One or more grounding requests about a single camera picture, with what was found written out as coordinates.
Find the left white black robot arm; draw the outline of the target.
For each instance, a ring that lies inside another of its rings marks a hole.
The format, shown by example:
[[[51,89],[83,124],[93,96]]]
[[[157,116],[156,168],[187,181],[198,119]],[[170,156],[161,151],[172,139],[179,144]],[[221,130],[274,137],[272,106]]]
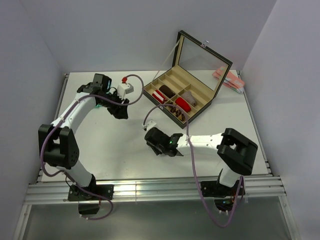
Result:
[[[93,80],[81,85],[74,100],[60,117],[51,124],[43,124],[38,129],[39,156],[41,168],[55,167],[65,173],[79,186],[79,194],[86,200],[96,197],[98,188],[94,176],[81,164],[80,150],[75,133],[97,105],[107,108],[116,119],[127,119],[129,100],[125,97],[134,88],[124,77],[113,92],[109,92],[112,80],[104,74],[96,73]]]

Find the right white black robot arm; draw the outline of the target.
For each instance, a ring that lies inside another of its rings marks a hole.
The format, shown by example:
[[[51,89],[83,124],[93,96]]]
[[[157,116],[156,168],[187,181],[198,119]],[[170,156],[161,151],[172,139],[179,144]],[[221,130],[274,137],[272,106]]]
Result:
[[[253,171],[258,145],[233,128],[213,135],[192,135],[174,133],[165,134],[157,127],[152,127],[144,136],[146,144],[156,155],[182,157],[196,154],[218,155],[226,165],[220,171],[216,183],[217,191],[229,194],[241,176],[250,176]]]

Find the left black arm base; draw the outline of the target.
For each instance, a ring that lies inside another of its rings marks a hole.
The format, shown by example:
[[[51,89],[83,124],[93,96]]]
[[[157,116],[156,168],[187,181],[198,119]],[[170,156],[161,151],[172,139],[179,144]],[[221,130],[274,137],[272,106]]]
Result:
[[[92,179],[88,187],[81,187],[78,184],[69,185],[67,201],[78,203],[80,217],[96,221],[111,215],[114,209],[113,194],[113,184],[97,184],[96,180]],[[107,201],[110,204],[110,209],[105,215],[97,216],[101,210],[102,201]]]

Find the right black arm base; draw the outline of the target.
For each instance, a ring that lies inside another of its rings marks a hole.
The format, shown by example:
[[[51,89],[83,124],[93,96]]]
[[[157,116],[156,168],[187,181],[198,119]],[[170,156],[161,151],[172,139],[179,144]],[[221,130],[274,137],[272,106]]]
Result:
[[[235,196],[238,189],[239,180],[233,187],[224,186],[218,181],[201,181],[200,189],[203,197],[214,198],[214,204],[219,211],[230,212],[235,202]]]

